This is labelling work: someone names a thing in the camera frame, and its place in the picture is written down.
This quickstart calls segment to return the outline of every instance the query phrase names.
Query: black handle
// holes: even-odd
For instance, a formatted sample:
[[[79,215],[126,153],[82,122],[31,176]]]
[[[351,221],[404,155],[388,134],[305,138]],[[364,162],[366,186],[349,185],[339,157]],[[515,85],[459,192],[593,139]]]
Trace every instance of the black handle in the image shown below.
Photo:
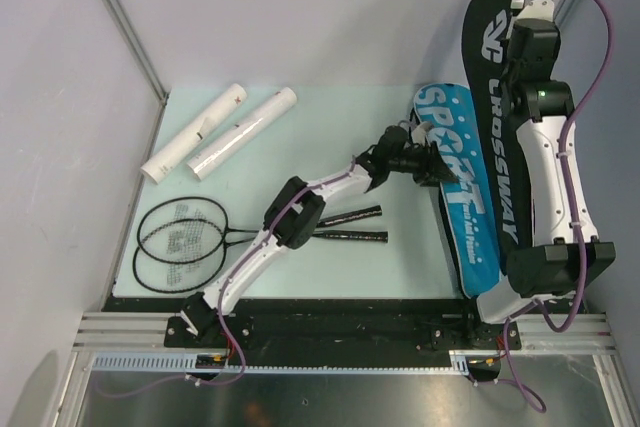
[[[329,240],[359,240],[365,242],[389,242],[389,232],[363,232],[359,230],[323,230],[322,232],[314,232],[313,236],[317,239]]]
[[[380,217],[381,215],[382,207],[374,205],[368,209],[354,210],[353,212],[347,212],[346,214],[332,215],[331,217],[322,219],[318,222],[318,225],[316,225],[316,229],[334,227],[348,222],[355,222],[356,220],[368,219],[369,217]]]

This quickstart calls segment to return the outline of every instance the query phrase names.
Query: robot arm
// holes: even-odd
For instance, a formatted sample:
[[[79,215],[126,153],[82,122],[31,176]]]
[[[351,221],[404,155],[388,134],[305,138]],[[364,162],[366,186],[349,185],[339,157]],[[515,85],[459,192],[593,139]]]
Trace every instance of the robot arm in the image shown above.
[[[575,155],[575,127],[562,132],[574,111],[569,86],[551,80],[560,50],[552,0],[513,0],[514,16],[507,35],[507,65],[501,80],[503,125],[513,129],[531,182],[533,239],[531,247],[511,252],[506,277],[477,300],[481,320],[502,323],[532,301],[562,297],[575,290],[579,244],[574,238],[570,195],[580,212],[586,240],[587,283],[615,259],[610,242],[600,242],[585,203]],[[573,180],[565,186],[561,159],[567,157]]]
[[[202,336],[215,323],[212,312],[231,313],[244,292],[275,259],[302,247],[311,238],[326,205],[378,187],[391,172],[411,173],[421,186],[457,182],[435,143],[415,144],[399,126],[388,127],[377,144],[336,174],[312,182],[293,177],[267,209],[262,230],[236,263],[204,292],[187,299],[180,316],[188,330]]]

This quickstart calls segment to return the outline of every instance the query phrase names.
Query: aluminum frame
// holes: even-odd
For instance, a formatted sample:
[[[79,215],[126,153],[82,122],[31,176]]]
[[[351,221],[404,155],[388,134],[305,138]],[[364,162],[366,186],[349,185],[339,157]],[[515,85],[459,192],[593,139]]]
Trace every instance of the aluminum frame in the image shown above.
[[[169,349],[164,347],[167,321],[174,314],[85,313],[76,336],[65,382],[49,417],[50,427],[75,426],[94,370],[177,372],[191,365],[197,353],[223,353],[223,349]],[[518,356],[591,355],[609,413],[616,427],[640,426],[638,409],[625,377],[605,314],[582,314],[564,334],[549,332],[538,314],[517,321],[522,349]],[[451,368],[440,369],[296,369],[260,367],[251,373],[270,374],[412,374],[465,375],[465,355],[493,355],[493,351],[451,350]],[[157,359],[155,363],[148,359]]]
[[[155,67],[151,63],[149,59],[149,55],[147,54],[146,49],[142,45],[138,34],[136,33],[133,24],[129,20],[129,16],[122,5],[120,0],[103,0],[104,6],[111,15],[113,19],[113,23],[117,27],[120,34],[122,34],[122,39],[124,43],[127,44],[131,55],[133,55],[134,60],[140,67],[140,71],[144,78],[146,79],[149,87],[153,90],[153,93],[157,97],[158,101],[161,104],[164,104],[167,100],[167,90],[162,85],[160,78],[156,72]]]

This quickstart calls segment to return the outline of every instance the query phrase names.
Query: white plastic pipe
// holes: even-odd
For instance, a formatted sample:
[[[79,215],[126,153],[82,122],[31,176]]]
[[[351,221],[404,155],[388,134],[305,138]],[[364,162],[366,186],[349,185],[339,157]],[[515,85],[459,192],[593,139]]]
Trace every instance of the white plastic pipe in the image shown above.
[[[159,184],[246,98],[247,92],[240,85],[229,87],[140,168],[144,176]]]
[[[225,160],[235,154],[251,139],[266,129],[274,120],[285,114],[298,101],[295,92],[286,87],[237,123],[231,130],[202,149],[187,166],[203,180]]]

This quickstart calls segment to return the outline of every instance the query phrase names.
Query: black bracket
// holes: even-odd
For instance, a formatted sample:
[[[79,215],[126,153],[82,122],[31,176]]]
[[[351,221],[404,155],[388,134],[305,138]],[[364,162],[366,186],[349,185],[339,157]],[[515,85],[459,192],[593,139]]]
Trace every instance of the black bracket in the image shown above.
[[[503,324],[480,324],[475,329],[448,327],[445,324],[432,326],[429,346],[432,350],[496,350],[498,337],[503,335]],[[520,350],[520,332],[514,322],[509,326],[510,350]]]
[[[227,326],[242,349],[251,347],[253,325],[250,317],[229,316],[225,318]],[[187,323],[179,316],[169,318],[164,334],[164,346],[179,349],[224,349],[227,339],[220,324],[208,329],[202,337],[196,337],[187,330]]]
[[[356,163],[371,177],[369,190],[386,182],[391,172],[413,174],[413,181],[421,187],[458,182],[435,142],[414,144],[409,132],[398,125],[387,127],[377,144],[356,157]]]
[[[555,23],[541,19],[517,20],[507,48],[507,67],[501,79],[502,115],[516,130],[529,120],[569,116],[574,110],[571,89],[551,80],[560,50]]]

